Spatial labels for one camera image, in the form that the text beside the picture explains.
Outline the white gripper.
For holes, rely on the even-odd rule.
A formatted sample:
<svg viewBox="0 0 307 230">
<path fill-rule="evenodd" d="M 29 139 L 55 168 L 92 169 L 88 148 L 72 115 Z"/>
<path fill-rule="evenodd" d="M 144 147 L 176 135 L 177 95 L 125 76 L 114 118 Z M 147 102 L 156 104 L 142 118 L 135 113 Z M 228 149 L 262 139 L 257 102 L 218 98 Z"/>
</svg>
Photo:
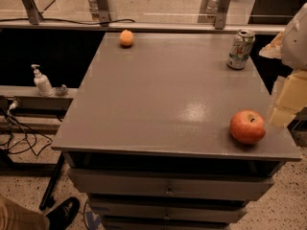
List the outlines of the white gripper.
<svg viewBox="0 0 307 230">
<path fill-rule="evenodd" d="M 278 77 L 272 89 L 268 121 L 276 127 L 286 127 L 307 106 L 307 3 L 284 32 L 280 32 L 259 55 L 281 59 L 295 69 L 288 77 Z"/>
</svg>

